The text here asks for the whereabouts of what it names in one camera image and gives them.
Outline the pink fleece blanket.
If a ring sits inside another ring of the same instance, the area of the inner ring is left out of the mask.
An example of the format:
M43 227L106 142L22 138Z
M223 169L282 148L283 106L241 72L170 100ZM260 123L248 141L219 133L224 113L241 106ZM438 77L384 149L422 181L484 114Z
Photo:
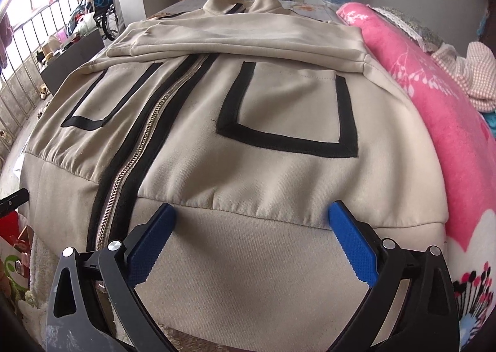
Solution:
M373 8L337 11L405 90L430 132L445 180L447 260L463 351L495 349L495 138L455 81Z

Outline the grey lace pillow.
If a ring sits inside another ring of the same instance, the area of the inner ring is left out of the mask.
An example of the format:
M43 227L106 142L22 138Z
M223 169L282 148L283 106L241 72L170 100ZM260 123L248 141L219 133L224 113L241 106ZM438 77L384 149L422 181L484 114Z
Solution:
M418 44L423 52L433 53L443 44L443 40L434 31L425 26L414 17L404 14L392 7L372 7L372 10L380 14L385 20L395 25L410 39Z

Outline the wheelchair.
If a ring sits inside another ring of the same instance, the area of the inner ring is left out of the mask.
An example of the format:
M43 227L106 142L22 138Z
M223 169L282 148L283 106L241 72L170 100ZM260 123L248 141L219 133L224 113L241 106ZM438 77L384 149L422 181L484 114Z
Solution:
M93 13L93 19L106 37L113 42L118 36L118 17L113 0L86 0L86 7Z

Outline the red box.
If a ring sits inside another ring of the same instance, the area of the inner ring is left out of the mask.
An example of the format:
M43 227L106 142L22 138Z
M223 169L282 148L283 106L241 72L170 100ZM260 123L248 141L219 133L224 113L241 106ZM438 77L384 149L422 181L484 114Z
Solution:
M0 218L0 236L11 246L15 246L20 235L19 214L16 210Z

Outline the beige zip jacket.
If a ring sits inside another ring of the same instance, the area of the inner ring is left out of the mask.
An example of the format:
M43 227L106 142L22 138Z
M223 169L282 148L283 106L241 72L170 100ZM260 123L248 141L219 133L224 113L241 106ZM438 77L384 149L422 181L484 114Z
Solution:
M130 24L60 86L20 183L58 258L170 204L139 297L163 328L249 351L326 350L364 297L334 201L413 250L442 246L448 218L425 123L360 31L278 0Z

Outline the metal balcony railing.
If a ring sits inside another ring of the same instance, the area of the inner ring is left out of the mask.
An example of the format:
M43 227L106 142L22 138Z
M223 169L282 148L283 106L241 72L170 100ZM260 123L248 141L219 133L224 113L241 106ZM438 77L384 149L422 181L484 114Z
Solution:
M7 67L1 71L1 162L40 101L43 84L37 54L46 40L65 29L78 0L53 0L13 28Z

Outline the white fluffy blanket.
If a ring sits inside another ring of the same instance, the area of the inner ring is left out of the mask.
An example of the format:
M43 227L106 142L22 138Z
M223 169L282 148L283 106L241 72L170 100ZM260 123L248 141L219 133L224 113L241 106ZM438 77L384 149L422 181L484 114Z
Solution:
M29 290L24 300L18 302L18 307L25 329L43 350L46 348L47 307L57 264L58 257L34 235L29 263Z

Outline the dark grey board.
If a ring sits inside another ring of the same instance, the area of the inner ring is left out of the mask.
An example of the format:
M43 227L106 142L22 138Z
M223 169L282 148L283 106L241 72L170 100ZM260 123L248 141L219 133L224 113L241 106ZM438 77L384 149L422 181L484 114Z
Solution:
M49 92L55 95L65 79L74 70L91 60L102 49L104 49L104 41L99 30L95 29L69 46L57 57L51 58L48 65L40 73Z

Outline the checked pink cloth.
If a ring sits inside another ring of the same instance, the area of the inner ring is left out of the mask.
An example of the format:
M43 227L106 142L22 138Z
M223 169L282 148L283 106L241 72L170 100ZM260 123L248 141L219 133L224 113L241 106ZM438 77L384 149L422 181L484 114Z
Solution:
M463 90L477 111L495 111L495 56L488 46L470 42L467 55L462 57L454 46L443 43L431 58Z

